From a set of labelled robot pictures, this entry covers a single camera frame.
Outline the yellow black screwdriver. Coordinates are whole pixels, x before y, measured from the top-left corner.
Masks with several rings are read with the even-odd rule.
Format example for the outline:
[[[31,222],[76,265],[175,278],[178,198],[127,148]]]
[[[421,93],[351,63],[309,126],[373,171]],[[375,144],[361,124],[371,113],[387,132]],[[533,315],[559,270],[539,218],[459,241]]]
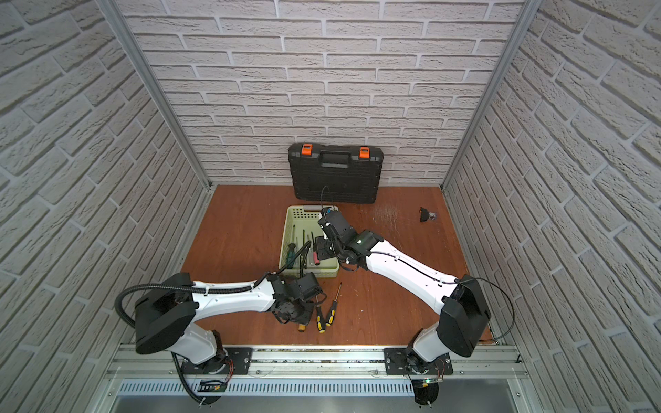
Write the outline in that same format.
[[[335,321],[335,318],[337,316],[337,305],[338,305],[338,300],[339,300],[339,297],[340,297],[341,289],[342,289],[342,283],[339,284],[339,286],[337,288],[335,298],[332,301],[332,305],[330,306],[330,310],[328,311],[328,313],[326,315],[325,325],[327,327],[330,327],[330,326],[333,325],[333,323]]]
[[[326,330],[326,321],[325,314],[322,310],[320,303],[317,303],[315,306],[315,315],[316,315],[316,325],[319,333],[325,333]]]

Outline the pink handle screwdriver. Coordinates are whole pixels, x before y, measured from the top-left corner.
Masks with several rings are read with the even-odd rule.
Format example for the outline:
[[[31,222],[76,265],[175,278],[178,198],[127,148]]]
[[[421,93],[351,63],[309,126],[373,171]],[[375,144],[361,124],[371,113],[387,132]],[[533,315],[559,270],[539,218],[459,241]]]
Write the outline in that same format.
[[[312,260],[313,264],[318,267],[320,265],[320,260],[318,259],[318,248],[317,248],[317,243],[316,243],[316,237],[314,236],[314,233],[311,232],[311,248],[312,248]]]

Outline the clear purple handle screwdriver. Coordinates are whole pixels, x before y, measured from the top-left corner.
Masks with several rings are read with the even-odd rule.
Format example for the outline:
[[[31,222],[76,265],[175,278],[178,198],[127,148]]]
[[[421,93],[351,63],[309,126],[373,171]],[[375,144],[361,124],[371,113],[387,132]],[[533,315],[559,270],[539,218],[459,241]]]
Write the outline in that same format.
[[[306,230],[302,231],[302,236],[303,236],[303,252],[301,254],[301,268],[302,269],[307,269],[307,261],[308,261],[308,252],[310,247],[307,245],[308,238],[306,235]]]

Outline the green black handle screwdriver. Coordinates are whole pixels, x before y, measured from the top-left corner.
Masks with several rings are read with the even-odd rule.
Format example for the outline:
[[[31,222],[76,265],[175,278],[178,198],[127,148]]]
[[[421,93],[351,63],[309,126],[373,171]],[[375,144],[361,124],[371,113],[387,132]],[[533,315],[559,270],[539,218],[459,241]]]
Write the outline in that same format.
[[[296,257],[296,235],[295,235],[295,225],[292,226],[290,242],[287,245],[287,261],[286,269],[294,268],[295,257]]]

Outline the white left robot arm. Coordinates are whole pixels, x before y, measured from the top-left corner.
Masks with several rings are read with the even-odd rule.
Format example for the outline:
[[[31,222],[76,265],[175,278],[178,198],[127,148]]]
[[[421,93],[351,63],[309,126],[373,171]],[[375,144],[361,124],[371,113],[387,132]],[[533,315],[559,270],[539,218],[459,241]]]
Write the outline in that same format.
[[[299,268],[298,278],[284,271],[306,256],[307,241],[275,272],[254,282],[214,284],[194,282],[188,273],[161,283],[129,287],[115,298],[115,311],[134,328],[137,354],[168,351],[195,366],[222,363],[227,357],[220,334],[205,330],[198,321],[230,313],[271,313],[280,324],[308,325],[315,299],[323,290],[312,272]]]

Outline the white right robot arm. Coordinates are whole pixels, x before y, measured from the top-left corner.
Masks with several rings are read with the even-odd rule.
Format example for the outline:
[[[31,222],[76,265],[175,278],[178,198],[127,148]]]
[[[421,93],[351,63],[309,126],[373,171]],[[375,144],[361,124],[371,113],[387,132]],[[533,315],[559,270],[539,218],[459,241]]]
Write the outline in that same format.
[[[426,368],[453,354],[473,355],[492,317],[480,285],[483,280],[470,275],[457,278],[430,268],[370,231],[349,228],[339,233],[326,228],[323,233],[339,263],[386,277],[437,314],[437,322],[420,330],[407,346],[413,368]]]

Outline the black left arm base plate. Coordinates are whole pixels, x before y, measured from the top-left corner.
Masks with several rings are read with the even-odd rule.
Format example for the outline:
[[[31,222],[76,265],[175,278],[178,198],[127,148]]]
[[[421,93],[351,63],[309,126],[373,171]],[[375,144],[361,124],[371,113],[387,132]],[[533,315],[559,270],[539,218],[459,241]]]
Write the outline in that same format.
[[[182,372],[184,374],[207,374],[207,375],[229,375],[233,368],[233,374],[246,375],[251,366],[253,349],[250,347],[225,347],[218,356],[212,357],[199,365],[184,360]]]

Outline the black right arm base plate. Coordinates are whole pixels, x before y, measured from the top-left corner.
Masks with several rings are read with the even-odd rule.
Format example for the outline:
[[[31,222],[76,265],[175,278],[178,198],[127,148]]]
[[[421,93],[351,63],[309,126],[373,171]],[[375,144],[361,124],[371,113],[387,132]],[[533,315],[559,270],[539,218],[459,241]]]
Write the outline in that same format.
[[[384,358],[387,375],[452,375],[454,369],[449,353],[434,361],[425,361],[409,348],[385,348]]]

